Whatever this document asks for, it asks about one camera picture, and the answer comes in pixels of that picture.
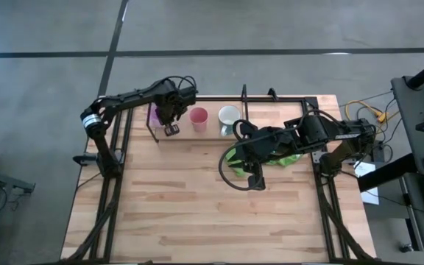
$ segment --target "concrete floor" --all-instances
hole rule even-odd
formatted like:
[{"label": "concrete floor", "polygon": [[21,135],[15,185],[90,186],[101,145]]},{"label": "concrete floor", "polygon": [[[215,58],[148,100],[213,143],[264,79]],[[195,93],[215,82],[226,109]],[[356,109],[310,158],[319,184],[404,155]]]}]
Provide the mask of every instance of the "concrete floor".
[{"label": "concrete floor", "polygon": [[[0,0],[0,52],[107,51],[120,5]],[[130,0],[118,50],[411,47],[424,48],[424,0]],[[105,62],[0,59],[0,172],[37,183],[17,211],[7,211],[0,264],[59,258],[80,171],[71,157],[86,143],[79,114],[97,95]],[[422,68],[424,54],[116,58],[107,94],[188,74],[203,95],[237,94],[247,83],[250,94],[273,87],[279,94],[336,94],[343,104],[388,91],[392,77]],[[384,108],[391,99],[368,102]],[[394,159],[409,152],[403,126],[391,145]],[[380,258],[424,262],[389,244],[406,240],[398,221],[368,217]],[[387,233],[394,226],[399,231]]]}]

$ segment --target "wooden tabletop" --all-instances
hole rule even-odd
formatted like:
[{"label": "wooden tabletop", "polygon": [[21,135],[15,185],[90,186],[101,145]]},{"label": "wooden tabletop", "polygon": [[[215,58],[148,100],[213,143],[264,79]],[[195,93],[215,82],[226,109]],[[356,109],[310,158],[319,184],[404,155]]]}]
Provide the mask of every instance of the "wooden tabletop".
[{"label": "wooden tabletop", "polygon": [[[334,95],[316,97],[320,110],[341,118]],[[207,102],[209,120],[216,119],[223,105],[227,102]],[[146,110],[138,107],[134,111],[112,262],[328,261],[309,155],[286,168],[263,166],[265,191],[236,191],[217,171],[220,155],[234,143],[232,138],[216,138],[218,125],[208,126],[214,133],[197,136],[188,131],[184,116],[183,136],[156,144],[145,126]],[[249,103],[249,113],[250,121],[259,127],[283,127],[284,121],[302,115],[299,104],[280,102]],[[338,144],[333,142],[328,148]],[[90,141],[88,152],[95,151]],[[236,185],[246,186],[246,179],[235,177],[226,166],[224,170]],[[83,168],[79,182],[97,172],[96,166]],[[375,257],[356,179],[341,174],[335,183],[344,225]],[[101,187],[98,177],[77,192],[62,258],[70,256],[93,227]],[[333,240],[339,253],[337,236]]]}]

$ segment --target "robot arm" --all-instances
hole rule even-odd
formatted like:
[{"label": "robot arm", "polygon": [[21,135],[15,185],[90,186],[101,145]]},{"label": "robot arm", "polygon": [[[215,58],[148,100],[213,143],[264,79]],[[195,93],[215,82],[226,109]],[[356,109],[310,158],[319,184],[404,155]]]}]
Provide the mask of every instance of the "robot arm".
[{"label": "robot arm", "polygon": [[[311,112],[324,114],[330,119],[323,116],[310,116]],[[240,124],[242,136],[236,131],[238,124]],[[328,142],[341,140],[342,143],[333,152],[326,153],[319,159],[319,173],[325,177],[334,177],[341,170],[344,160],[360,157],[361,153],[368,152],[375,140],[375,127],[366,119],[337,121],[321,110],[310,110],[301,118],[284,122],[284,126],[285,128],[258,129],[249,121],[236,121],[233,131],[238,143],[226,151],[219,162],[219,173],[222,179],[238,190],[263,190],[266,186],[262,175],[262,163],[290,155],[320,151]],[[252,173],[248,178],[247,188],[233,185],[223,175],[222,162],[232,149],[234,149],[234,155],[228,155],[228,160],[234,161],[232,167],[239,167],[245,172]]]},{"label": "robot arm", "polygon": [[156,114],[162,125],[165,125],[166,135],[179,132],[177,126],[172,126],[174,120],[187,111],[189,105],[196,103],[197,88],[178,89],[168,77],[158,80],[148,88],[117,96],[100,96],[81,113],[83,127],[89,138],[93,139],[98,149],[96,162],[104,177],[117,177],[121,168],[113,151],[107,145],[105,134],[117,113],[148,103],[157,105]]}]

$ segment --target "pink cup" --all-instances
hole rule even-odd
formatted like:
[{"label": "pink cup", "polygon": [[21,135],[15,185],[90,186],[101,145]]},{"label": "pink cup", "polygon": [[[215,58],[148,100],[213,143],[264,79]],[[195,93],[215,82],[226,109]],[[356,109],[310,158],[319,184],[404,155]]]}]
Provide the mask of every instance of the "pink cup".
[{"label": "pink cup", "polygon": [[195,107],[189,113],[192,127],[198,133],[203,133],[207,129],[208,113],[203,107]]}]

